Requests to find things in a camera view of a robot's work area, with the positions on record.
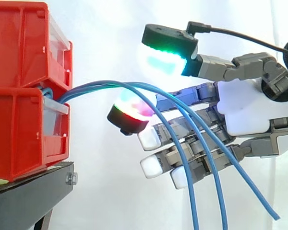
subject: green light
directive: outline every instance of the green light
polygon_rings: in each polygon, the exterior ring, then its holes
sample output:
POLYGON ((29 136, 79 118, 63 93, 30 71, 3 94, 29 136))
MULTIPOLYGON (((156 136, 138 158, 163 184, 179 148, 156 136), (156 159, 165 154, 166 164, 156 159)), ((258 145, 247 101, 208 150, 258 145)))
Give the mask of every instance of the green light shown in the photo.
POLYGON ((146 63, 153 69, 165 73, 167 75, 181 75, 185 65, 186 59, 183 59, 178 54, 173 54, 167 51, 161 51, 146 47, 146 63))

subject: led light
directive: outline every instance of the led light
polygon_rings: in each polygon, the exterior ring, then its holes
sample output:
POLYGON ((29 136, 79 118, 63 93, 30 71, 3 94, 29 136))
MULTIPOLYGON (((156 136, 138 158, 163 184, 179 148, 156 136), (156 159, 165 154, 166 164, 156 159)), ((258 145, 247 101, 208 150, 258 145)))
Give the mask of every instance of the led light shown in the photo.
MULTIPOLYGON (((154 93, 138 90, 156 106, 157 98, 154 93)), ((138 95, 132 91, 123 90, 112 106, 107 119, 128 136, 143 131, 153 114, 154 111, 138 95)))
MULTIPOLYGON (((142 89, 138 90, 156 106, 157 99, 154 93, 142 89)), ((149 121, 154 114, 154 111, 139 96, 130 90, 123 90, 119 99, 114 103, 114 106, 123 113, 140 121, 149 121)))
POLYGON ((186 59, 181 58, 178 54, 167 51, 156 50, 140 45, 139 48, 139 64, 143 71, 149 71, 149 75, 168 75, 180 76, 187 63, 186 59))

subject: black cable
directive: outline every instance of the black cable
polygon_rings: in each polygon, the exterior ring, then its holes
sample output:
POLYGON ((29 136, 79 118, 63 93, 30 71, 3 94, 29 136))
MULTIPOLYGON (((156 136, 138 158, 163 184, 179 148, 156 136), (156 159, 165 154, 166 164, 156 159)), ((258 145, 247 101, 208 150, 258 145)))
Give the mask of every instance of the black cable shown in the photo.
POLYGON ((260 44, 262 46, 265 46, 267 48, 270 48, 272 50, 284 53, 284 54, 288 54, 288 49, 284 49, 284 48, 280 48, 277 46, 274 46, 272 44, 269 44, 267 42, 261 41, 259 39, 256 39, 254 37, 251 36, 247 36, 232 30, 226 30, 226 29, 222 29, 222 28, 215 28, 212 27, 211 25, 206 25, 203 23, 197 23, 197 22, 188 22, 188 26, 186 29, 186 32, 191 34, 191 35, 195 35, 196 33, 210 33, 210 32, 215 32, 215 33, 220 33, 220 34, 226 34, 226 35, 231 35, 231 36, 235 36, 235 37, 239 37, 257 44, 260 44))
POLYGON ((254 37, 247 36, 247 35, 235 32, 235 31, 221 29, 221 28, 215 28, 215 27, 211 27, 210 31, 211 32, 216 32, 216 33, 221 33, 221 34, 226 34, 226 35, 231 35, 231 36, 235 36, 235 37, 239 37, 239 38, 251 41, 251 42, 255 42, 257 44, 260 44, 260 45, 265 46, 267 48, 273 49, 275 51, 282 52, 284 54, 288 54, 288 49, 283 49, 283 48, 274 46, 272 44, 269 44, 267 42, 261 41, 259 39, 254 38, 254 37))

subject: white fingertip pad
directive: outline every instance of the white fingertip pad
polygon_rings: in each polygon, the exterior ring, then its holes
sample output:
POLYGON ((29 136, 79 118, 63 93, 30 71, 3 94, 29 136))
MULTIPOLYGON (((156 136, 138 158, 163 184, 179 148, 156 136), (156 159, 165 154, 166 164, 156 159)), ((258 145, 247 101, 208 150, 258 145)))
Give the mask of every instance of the white fingertip pad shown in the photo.
POLYGON ((158 158, 155 155, 151 155, 141 160, 140 165, 146 178, 154 178, 163 173, 158 158))
POLYGON ((140 132, 138 134, 138 138, 145 151, 155 150, 161 146, 159 136, 152 126, 147 127, 142 132, 140 132))
POLYGON ((183 166, 179 166, 171 172, 171 177, 176 189, 188 187, 186 172, 183 166))

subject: blue cable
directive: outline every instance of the blue cable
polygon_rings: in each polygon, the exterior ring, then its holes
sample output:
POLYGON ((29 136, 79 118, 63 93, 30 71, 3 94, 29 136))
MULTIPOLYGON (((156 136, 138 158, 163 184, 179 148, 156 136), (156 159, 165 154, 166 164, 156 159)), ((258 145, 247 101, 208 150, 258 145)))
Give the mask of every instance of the blue cable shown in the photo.
POLYGON ((221 218, 222 218, 222 226, 223 226, 223 230, 227 230, 228 229, 228 223, 227 223, 227 215, 226 215, 226 208, 225 208, 225 202, 224 202, 224 197, 223 197, 223 192, 222 192, 222 186, 221 186, 221 181, 220 181, 220 177, 216 168, 216 164, 215 161, 212 157, 211 151, 203 137, 203 135, 201 134, 199 128, 196 126, 196 124, 194 123, 194 121, 190 118, 190 116, 181 108, 178 106, 178 110, 181 112, 181 114, 187 119, 187 121, 190 123, 192 129, 194 130, 194 132, 196 133, 200 143, 202 144, 208 161, 210 163, 211 166, 211 170, 212 170, 212 174, 214 176, 215 179, 215 184, 216 184, 216 193, 217 193, 217 197, 219 200, 219 206, 220 206, 220 211, 221 211, 221 218))
MULTIPOLYGON (((86 89, 87 91, 82 91, 82 92, 78 92, 78 93, 74 93, 73 95, 69 96, 67 98, 67 100, 70 100, 74 97, 77 97, 79 95, 82 95, 84 93, 88 93, 91 92, 89 91, 89 87, 91 86, 84 86, 84 87, 80 87, 77 89, 73 89, 73 91, 76 91, 78 89, 86 89)), ((105 85, 101 85, 101 86, 95 86, 94 87, 94 91, 97 90, 101 90, 101 89, 105 89, 107 88, 107 86, 105 85)), ((193 130, 195 131, 197 137, 199 138, 199 141, 201 142, 206 154, 207 154, 207 158, 209 160, 209 163, 211 165, 212 168, 212 173, 214 175, 214 179, 215 179, 215 184, 216 184, 216 191, 217 191, 217 195, 218 195, 218 200, 219 200, 219 205, 220 205, 220 210, 221 210, 221 218, 222 218, 222 226, 223 226, 223 230, 227 230, 228 229, 228 222, 227 222, 227 215, 226 215, 226 208, 225 208, 225 202, 224 202, 224 197, 223 197, 223 192, 222 192, 222 187, 221 187, 221 182, 220 182, 220 178, 218 175, 218 171, 216 168, 216 164, 214 162, 214 159, 211 155, 211 151, 203 137, 203 135, 201 134, 200 130, 198 129, 198 127, 196 126, 196 124, 194 123, 194 121, 189 117, 189 115, 187 115, 187 113, 178 106, 179 111, 181 112, 181 114, 187 119, 187 121, 190 123, 191 127, 193 128, 193 130)))
POLYGON ((191 212, 192 212, 192 220, 193 220, 193 228, 194 230, 199 230, 198 226, 198 218, 197 218, 197 211, 196 211, 196 202, 195 202, 195 194, 194 194, 194 187, 193 187, 193 180, 192 180, 192 174, 189 167, 188 160, 184 154, 183 148, 177 139, 174 130, 169 125, 167 120, 164 118, 162 113, 153 105, 153 103, 146 98, 142 93, 140 93, 138 90, 136 90, 134 87, 130 86, 129 84, 118 82, 118 81, 111 81, 109 84, 111 85, 117 85, 123 88, 126 88, 133 93, 137 94, 145 103, 148 104, 148 106, 154 111, 154 113, 159 117, 159 119, 164 123, 165 127, 168 129, 168 132, 170 133, 173 142, 175 143, 177 150, 179 152, 179 155, 181 157, 181 161, 184 167, 184 170, 186 172, 187 182, 188 182, 188 189, 189 189, 189 195, 190 195, 190 204, 191 204, 191 212))
MULTIPOLYGON (((88 83, 82 86, 79 86, 75 88, 75 90, 71 90, 64 94, 60 100, 64 101, 64 98, 68 98, 71 96, 73 93, 88 93, 87 88, 91 87, 90 89, 93 90, 94 86, 101 86, 101 85, 117 85, 117 81, 112 81, 112 80, 101 80, 101 81, 96 81, 92 83, 88 83)), ((237 169, 237 171, 240 173, 240 175, 243 177, 245 182, 249 185, 249 187, 252 189, 252 191, 255 193, 259 201, 262 203, 264 208, 267 210, 267 212, 274 218, 274 220, 280 219, 279 215, 272 209, 270 204, 267 202, 265 197, 262 195, 260 190, 257 188, 257 186, 254 184, 254 182, 251 180, 251 178, 248 176, 248 174, 244 171, 244 169, 240 166, 239 162, 236 160, 236 158, 231 154, 231 152, 228 150, 228 148, 224 145, 224 143, 210 130, 210 128, 207 126, 207 124, 204 122, 204 120, 197 115, 193 110, 191 110, 185 103, 180 101, 179 99, 175 98, 173 95, 170 95, 166 92, 164 92, 161 89, 156 88, 153 85, 149 84, 143 84, 140 82, 130 82, 130 85, 136 87, 136 88, 141 88, 144 90, 148 90, 151 92, 158 93, 169 100, 171 100, 173 103, 179 105, 182 109, 184 109, 186 112, 190 114, 190 116, 195 119, 200 125, 203 127, 203 129, 207 132, 207 134, 211 137, 211 139, 221 148, 221 150, 224 152, 224 154, 228 157, 229 161, 234 165, 234 167, 237 169)))
POLYGON ((53 91, 51 88, 44 88, 42 89, 42 93, 44 96, 49 97, 49 98, 53 98, 53 91))

